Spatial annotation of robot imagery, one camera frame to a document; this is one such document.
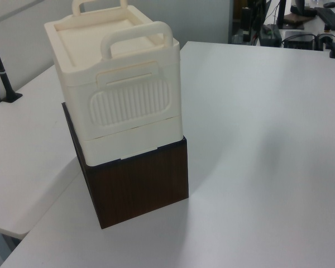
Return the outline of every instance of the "keyboard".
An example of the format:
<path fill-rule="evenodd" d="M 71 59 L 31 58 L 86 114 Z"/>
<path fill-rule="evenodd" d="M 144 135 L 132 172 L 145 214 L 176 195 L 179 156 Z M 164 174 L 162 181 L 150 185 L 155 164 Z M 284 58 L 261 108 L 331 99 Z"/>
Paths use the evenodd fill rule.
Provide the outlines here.
<path fill-rule="evenodd" d="M 330 8 L 316 7 L 315 9 L 325 24 L 329 24 L 331 30 L 335 30 L 335 13 Z"/>

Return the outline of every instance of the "ribbed panel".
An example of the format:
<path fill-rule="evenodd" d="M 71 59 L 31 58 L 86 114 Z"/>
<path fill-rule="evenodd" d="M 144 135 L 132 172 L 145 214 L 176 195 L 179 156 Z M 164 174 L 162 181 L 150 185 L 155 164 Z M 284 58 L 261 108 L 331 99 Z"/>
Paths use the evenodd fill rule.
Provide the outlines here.
<path fill-rule="evenodd" d="M 95 94 L 90 114 L 94 123 L 108 126 L 162 112 L 169 103 L 169 85 L 159 79 Z"/>

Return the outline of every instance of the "container handle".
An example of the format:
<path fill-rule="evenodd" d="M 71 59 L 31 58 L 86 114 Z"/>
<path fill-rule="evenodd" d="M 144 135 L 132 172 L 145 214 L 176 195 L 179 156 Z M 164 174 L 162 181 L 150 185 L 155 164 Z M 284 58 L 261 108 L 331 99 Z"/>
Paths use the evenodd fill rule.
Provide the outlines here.
<path fill-rule="evenodd" d="M 80 15 L 80 9 L 79 6 L 85 2 L 92 2 L 95 0 L 73 0 L 72 2 L 72 13 L 75 16 Z M 127 0 L 121 0 L 121 8 L 127 8 L 128 7 L 128 2 Z"/>
<path fill-rule="evenodd" d="M 169 25 L 165 22 L 155 21 L 148 24 L 133 26 L 130 28 L 117 30 L 112 34 L 106 35 L 102 43 L 100 43 L 100 51 L 102 53 L 103 60 L 112 59 L 112 45 L 125 40 L 130 40 L 138 37 L 151 36 L 157 34 L 163 34 L 164 46 L 173 46 L 173 32 Z"/>

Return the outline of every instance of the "white desk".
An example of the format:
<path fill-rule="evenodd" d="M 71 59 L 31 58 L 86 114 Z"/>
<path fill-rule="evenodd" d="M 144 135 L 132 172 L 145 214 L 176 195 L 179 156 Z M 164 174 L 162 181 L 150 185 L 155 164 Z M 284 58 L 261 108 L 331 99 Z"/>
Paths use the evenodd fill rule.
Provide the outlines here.
<path fill-rule="evenodd" d="M 0 103 L 0 233 L 23 238 L 80 170 L 54 67 Z"/>
<path fill-rule="evenodd" d="M 335 267 L 335 60 L 189 42 L 181 79 L 190 198 L 101 230 L 79 174 L 2 268 Z"/>

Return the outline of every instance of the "cream storage box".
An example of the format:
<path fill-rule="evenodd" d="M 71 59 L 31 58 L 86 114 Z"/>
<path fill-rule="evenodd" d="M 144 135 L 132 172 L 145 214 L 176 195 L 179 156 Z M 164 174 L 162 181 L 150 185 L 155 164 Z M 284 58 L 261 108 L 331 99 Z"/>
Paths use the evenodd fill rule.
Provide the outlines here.
<path fill-rule="evenodd" d="M 180 47 L 134 6 L 45 24 L 85 161 L 97 166 L 183 139 Z"/>

